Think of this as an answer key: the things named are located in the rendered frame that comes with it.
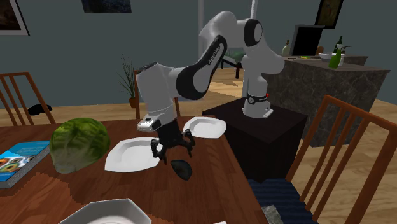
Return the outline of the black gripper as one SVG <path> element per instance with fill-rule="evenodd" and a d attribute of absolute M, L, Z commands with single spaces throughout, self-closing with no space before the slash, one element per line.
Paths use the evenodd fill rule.
<path fill-rule="evenodd" d="M 183 136 L 187 137 L 189 141 L 183 140 L 182 133 L 179 129 L 177 119 L 174 119 L 168 124 L 165 124 L 156 130 L 159 139 L 152 139 L 150 142 L 152 154 L 155 158 L 159 158 L 167 165 L 166 152 L 168 148 L 180 145 L 181 141 L 183 146 L 187 149 L 189 157 L 192 157 L 192 150 L 195 146 L 194 137 L 190 129 L 186 129 L 183 132 Z M 157 150 L 159 143 L 162 145 L 160 151 Z"/>

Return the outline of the dark oval object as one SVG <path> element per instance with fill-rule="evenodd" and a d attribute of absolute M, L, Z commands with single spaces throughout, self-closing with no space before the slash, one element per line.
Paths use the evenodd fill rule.
<path fill-rule="evenodd" d="M 171 167 L 174 172 L 185 181 L 188 181 L 192 176 L 192 168 L 190 164 L 184 160 L 172 160 Z"/>

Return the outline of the white plate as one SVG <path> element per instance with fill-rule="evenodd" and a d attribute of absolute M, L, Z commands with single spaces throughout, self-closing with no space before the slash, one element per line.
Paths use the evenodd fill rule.
<path fill-rule="evenodd" d="M 151 150 L 152 137 L 136 137 L 120 141 L 107 155 L 104 170 L 137 172 L 158 165 L 160 159 Z"/>
<path fill-rule="evenodd" d="M 217 118 L 195 116 L 185 123 L 183 131 L 186 129 L 189 129 L 194 137 L 218 139 L 225 133 L 226 123 Z"/>

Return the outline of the wooden dining table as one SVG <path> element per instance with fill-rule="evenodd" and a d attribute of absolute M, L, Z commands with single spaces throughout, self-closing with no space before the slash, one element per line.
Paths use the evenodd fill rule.
<path fill-rule="evenodd" d="M 0 189 L 0 224 L 58 224 L 100 200 L 133 200 L 156 224 L 267 224 L 228 141 L 196 139 L 191 153 L 169 149 L 167 162 L 140 172 L 109 172 L 104 159 L 79 171 L 59 174 L 45 157 L 17 184 Z M 188 181 L 170 160 L 185 160 Z"/>

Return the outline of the potted grass plant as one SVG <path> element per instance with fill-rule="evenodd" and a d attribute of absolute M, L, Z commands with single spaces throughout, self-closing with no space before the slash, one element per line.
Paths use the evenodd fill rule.
<path fill-rule="evenodd" d="M 122 76 L 120 73 L 117 73 L 117 75 L 122 79 L 121 81 L 118 81 L 119 84 L 127 91 L 128 95 L 130 98 L 134 98 L 134 74 L 133 74 L 133 66 L 132 66 L 132 61 L 130 60 L 129 57 L 124 56 L 122 53 L 120 55 L 120 59 L 122 61 L 122 68 L 125 76 Z"/>

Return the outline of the dark robot stand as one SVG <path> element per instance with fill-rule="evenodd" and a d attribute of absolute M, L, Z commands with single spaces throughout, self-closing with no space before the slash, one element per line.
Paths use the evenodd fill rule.
<path fill-rule="evenodd" d="M 247 179 L 284 179 L 295 159 L 307 115 L 272 106 L 268 118 L 243 114 L 244 98 L 202 112 L 226 122 L 226 139 Z"/>

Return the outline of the white bowl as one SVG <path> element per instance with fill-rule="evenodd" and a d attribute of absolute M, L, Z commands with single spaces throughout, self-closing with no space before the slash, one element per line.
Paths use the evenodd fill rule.
<path fill-rule="evenodd" d="M 152 224 L 152 220 L 131 199 L 112 199 L 91 202 L 59 224 Z"/>

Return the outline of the green cabbage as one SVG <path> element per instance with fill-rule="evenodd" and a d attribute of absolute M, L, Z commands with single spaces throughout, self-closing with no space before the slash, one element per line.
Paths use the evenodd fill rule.
<path fill-rule="evenodd" d="M 74 118 L 59 125 L 50 139 L 54 168 L 69 174 L 94 164 L 109 150 L 111 140 L 105 126 L 92 118 Z"/>

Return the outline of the dark chair green cushion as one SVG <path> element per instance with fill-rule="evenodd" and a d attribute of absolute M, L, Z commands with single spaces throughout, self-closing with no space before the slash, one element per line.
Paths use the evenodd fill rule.
<path fill-rule="evenodd" d="M 243 51 L 231 52 L 230 50 L 227 50 L 221 60 L 221 68 L 224 68 L 224 63 L 236 68 L 235 78 L 238 79 L 240 75 L 240 70 L 242 69 L 241 61 L 243 56 L 245 56 L 245 53 Z"/>

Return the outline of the blue book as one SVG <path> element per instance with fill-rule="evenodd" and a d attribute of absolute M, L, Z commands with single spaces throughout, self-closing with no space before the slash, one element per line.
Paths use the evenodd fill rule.
<path fill-rule="evenodd" d="M 49 141 L 17 143 L 0 155 L 0 189 L 11 188 L 49 154 Z"/>

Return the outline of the dark marble counter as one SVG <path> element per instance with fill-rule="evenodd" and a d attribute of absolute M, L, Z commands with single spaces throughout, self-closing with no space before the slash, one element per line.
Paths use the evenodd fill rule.
<path fill-rule="evenodd" d="M 369 111 L 389 70 L 343 63 L 332 69 L 322 60 L 312 59 L 323 28 L 319 25 L 296 25 L 291 51 L 309 50 L 296 57 L 285 58 L 279 74 L 264 74 L 272 106 L 308 116 L 303 133 L 310 125 L 324 99 L 330 95 L 348 104 Z"/>

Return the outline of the wooden chair blue cushion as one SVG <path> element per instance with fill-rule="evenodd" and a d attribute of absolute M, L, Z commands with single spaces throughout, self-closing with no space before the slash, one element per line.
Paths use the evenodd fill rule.
<path fill-rule="evenodd" d="M 397 106 L 326 95 L 287 176 L 250 181 L 279 224 L 397 224 Z"/>

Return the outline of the dark blue wall picture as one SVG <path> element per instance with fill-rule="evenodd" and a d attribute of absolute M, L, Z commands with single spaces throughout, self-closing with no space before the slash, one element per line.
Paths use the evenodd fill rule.
<path fill-rule="evenodd" d="M 132 13 L 130 0 L 81 0 L 85 13 Z"/>

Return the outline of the white framed wall picture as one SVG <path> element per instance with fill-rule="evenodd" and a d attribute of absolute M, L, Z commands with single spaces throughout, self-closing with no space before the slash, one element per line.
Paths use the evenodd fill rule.
<path fill-rule="evenodd" d="M 30 36 L 17 0 L 0 0 L 0 36 Z"/>

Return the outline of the black framed wall picture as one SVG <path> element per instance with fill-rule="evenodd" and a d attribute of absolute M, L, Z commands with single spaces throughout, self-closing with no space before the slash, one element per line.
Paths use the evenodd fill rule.
<path fill-rule="evenodd" d="M 322 25 L 324 29 L 335 29 L 343 2 L 344 0 L 321 0 L 314 24 Z"/>

